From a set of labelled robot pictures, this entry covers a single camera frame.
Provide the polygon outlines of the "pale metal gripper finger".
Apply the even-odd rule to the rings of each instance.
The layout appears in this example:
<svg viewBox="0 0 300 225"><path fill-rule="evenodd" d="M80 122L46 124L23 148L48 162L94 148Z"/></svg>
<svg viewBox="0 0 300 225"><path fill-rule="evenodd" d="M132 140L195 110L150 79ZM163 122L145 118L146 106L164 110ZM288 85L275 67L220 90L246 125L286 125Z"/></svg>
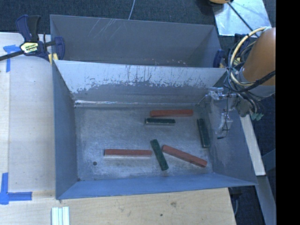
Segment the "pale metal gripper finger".
<svg viewBox="0 0 300 225"><path fill-rule="evenodd" d="M227 113L221 113L220 120L217 123L217 128L215 129L215 134L217 136L217 139L223 139L227 137L231 126L232 126L233 120L230 118L230 116Z"/></svg>
<svg viewBox="0 0 300 225"><path fill-rule="evenodd" d="M224 93L223 87L211 87L208 92L196 103L196 105L209 104L212 101L221 101L229 97L228 93Z"/></svg>

